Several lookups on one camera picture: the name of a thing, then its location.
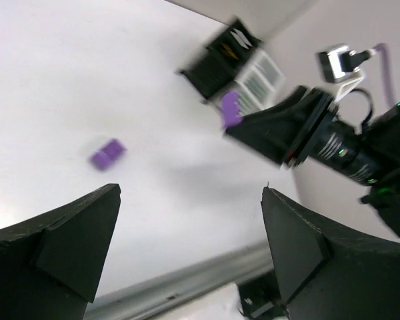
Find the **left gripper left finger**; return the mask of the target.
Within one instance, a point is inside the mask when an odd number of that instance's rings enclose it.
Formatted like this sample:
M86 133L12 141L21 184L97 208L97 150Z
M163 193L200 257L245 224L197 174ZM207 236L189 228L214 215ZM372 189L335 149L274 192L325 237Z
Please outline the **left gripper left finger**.
M119 208L107 184L0 229L0 320L82 319L95 299Z

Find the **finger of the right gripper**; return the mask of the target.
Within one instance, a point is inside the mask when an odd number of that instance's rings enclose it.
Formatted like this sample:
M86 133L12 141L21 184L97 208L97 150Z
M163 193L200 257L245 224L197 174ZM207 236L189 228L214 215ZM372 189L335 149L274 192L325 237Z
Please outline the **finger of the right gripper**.
M242 116L242 122L225 133L274 163L288 162L286 153L306 121L300 102L309 89L300 85L280 103Z

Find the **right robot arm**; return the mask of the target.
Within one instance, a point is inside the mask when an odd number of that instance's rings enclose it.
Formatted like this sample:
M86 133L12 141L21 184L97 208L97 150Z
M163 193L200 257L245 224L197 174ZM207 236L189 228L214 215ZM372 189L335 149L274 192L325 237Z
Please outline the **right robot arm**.
M240 115L235 94L222 101L227 135L277 165L296 167L312 158L370 188L361 198L400 237L400 102L360 129L342 121L330 93L299 86L274 107Z

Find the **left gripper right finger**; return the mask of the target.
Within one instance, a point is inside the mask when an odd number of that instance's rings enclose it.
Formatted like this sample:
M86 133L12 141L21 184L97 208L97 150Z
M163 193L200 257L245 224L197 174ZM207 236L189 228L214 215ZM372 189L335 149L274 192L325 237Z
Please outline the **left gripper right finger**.
M400 319L400 243L264 188L261 207L290 319Z

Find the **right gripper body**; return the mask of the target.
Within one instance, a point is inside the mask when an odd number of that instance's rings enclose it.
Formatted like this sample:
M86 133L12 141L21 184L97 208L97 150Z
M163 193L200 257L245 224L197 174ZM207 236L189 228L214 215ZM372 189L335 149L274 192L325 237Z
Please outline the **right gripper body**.
M339 105L319 88L296 87L279 103L285 140L281 163L296 167L306 158L324 164L360 185L380 180L379 156L363 135L338 118Z

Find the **purple curved lego brick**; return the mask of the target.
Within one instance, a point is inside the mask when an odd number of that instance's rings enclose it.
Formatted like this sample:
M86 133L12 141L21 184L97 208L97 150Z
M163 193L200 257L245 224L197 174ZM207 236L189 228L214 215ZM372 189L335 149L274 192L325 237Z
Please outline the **purple curved lego brick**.
M240 116L240 108L238 105L238 92L228 91L221 98L221 118L223 120L223 127L236 126L242 122Z

